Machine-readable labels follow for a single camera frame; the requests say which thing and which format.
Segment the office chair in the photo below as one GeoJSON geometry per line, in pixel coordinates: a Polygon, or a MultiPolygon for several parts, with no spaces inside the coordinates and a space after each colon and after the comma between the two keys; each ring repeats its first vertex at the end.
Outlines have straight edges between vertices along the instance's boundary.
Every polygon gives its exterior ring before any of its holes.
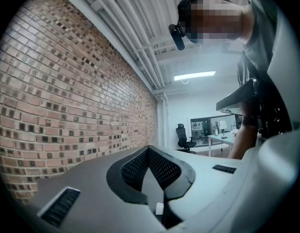
{"type": "Polygon", "coordinates": [[[178,150],[182,152],[187,152],[187,153],[194,153],[194,151],[190,151],[190,148],[193,148],[196,146],[196,142],[192,142],[193,137],[190,136],[190,142],[187,141],[187,135],[185,134],[185,128],[182,123],[178,124],[178,128],[175,130],[177,132],[177,135],[179,137],[178,145],[181,148],[184,148],[184,150],[178,150]]]}

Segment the gray surface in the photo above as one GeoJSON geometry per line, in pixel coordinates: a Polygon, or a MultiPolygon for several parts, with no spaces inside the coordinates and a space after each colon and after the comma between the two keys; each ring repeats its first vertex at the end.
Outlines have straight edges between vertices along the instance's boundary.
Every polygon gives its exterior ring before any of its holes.
{"type": "Polygon", "coordinates": [[[158,202],[164,203],[164,192],[150,169],[147,170],[144,176],[141,192],[148,197],[148,206],[153,213],[155,213],[158,202]]]}
{"type": "Polygon", "coordinates": [[[59,177],[41,180],[39,192],[30,202],[31,209],[37,212],[61,189],[70,186],[79,189],[81,194],[60,226],[64,231],[153,233],[164,230],[147,205],[123,202],[109,189],[106,181],[109,167],[138,149],[93,159],[59,177]]]}
{"type": "Polygon", "coordinates": [[[246,152],[211,204],[170,232],[256,232],[289,191],[299,170],[300,130],[272,137],[260,149],[246,152]]]}
{"type": "Polygon", "coordinates": [[[238,168],[241,162],[234,159],[207,157],[168,150],[163,147],[160,147],[160,149],[187,162],[195,171],[195,181],[185,196],[169,202],[172,211],[182,220],[191,218],[215,201],[233,177],[233,174],[215,170],[212,168],[213,166],[222,165],[238,168]]]}

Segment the ceiling light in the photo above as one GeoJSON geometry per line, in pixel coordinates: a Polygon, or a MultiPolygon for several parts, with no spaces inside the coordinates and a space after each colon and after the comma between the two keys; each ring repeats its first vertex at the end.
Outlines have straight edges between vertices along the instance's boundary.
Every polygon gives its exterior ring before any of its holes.
{"type": "Polygon", "coordinates": [[[175,76],[174,81],[177,80],[186,80],[191,78],[205,77],[205,76],[213,76],[216,72],[197,72],[192,74],[185,74],[180,76],[175,76]]]}

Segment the vent grille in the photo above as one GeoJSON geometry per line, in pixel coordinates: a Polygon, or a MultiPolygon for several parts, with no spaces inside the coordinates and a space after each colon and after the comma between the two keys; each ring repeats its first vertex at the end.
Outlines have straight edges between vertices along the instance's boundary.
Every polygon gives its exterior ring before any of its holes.
{"type": "Polygon", "coordinates": [[[55,227],[59,227],[79,195],[79,190],[66,187],[38,213],[38,216],[55,227]]]}
{"type": "Polygon", "coordinates": [[[221,166],[221,165],[215,165],[213,167],[213,169],[216,169],[218,171],[222,171],[225,173],[235,173],[235,171],[236,171],[236,168],[228,167],[228,166],[221,166]]]}

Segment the white desk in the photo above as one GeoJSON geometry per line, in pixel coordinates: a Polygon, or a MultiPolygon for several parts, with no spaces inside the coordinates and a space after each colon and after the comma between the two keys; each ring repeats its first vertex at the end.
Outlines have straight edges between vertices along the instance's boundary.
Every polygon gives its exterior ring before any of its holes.
{"type": "Polygon", "coordinates": [[[222,139],[223,134],[218,134],[218,135],[209,135],[208,140],[209,140],[209,157],[211,157],[211,146],[212,146],[212,141],[217,140],[219,142],[228,144],[230,146],[229,150],[231,150],[231,146],[234,145],[234,138],[232,137],[232,134],[230,132],[225,133],[225,136],[227,136],[226,139],[222,139]]]}

